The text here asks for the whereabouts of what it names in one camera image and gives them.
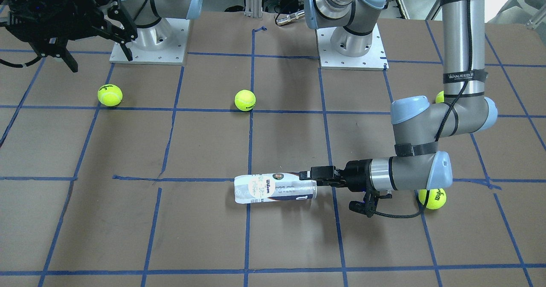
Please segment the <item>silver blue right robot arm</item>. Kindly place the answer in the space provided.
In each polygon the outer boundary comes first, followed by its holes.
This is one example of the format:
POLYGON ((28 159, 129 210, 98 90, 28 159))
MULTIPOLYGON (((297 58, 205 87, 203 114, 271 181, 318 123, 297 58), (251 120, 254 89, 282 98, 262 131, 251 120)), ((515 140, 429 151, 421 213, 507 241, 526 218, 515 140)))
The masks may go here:
POLYGON ((1 0, 9 8, 1 26, 31 46, 35 58, 2 65, 25 68, 51 56, 61 59, 72 72, 78 63, 67 50, 69 41, 99 36, 116 42, 128 61, 139 31, 166 18, 197 19, 202 0, 1 0))

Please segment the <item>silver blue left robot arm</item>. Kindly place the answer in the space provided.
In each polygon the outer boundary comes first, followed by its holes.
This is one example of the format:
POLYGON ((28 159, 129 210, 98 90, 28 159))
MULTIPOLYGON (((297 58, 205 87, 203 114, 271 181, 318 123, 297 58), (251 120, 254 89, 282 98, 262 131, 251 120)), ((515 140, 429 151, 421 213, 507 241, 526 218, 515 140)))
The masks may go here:
POLYGON ((353 192, 374 189, 431 190, 453 182, 447 152, 440 138, 483 131, 495 124, 498 110, 485 97, 485 0, 439 0, 443 18, 444 101, 425 96, 391 104, 395 138, 393 157, 350 161, 343 170, 312 167, 300 176, 318 186, 345 187, 353 192))

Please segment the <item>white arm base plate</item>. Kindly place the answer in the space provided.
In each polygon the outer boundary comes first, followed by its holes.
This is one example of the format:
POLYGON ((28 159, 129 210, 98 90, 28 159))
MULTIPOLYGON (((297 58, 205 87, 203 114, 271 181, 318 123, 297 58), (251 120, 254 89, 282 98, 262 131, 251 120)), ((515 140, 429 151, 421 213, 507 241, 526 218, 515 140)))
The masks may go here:
POLYGON ((320 67, 331 70, 388 70, 389 64, 378 25, 365 36, 343 27, 316 30, 320 67))
POLYGON ((168 17, 155 26, 138 29, 138 38, 127 44, 133 60, 128 61, 116 43, 109 61, 114 64, 184 65, 192 22, 168 17))

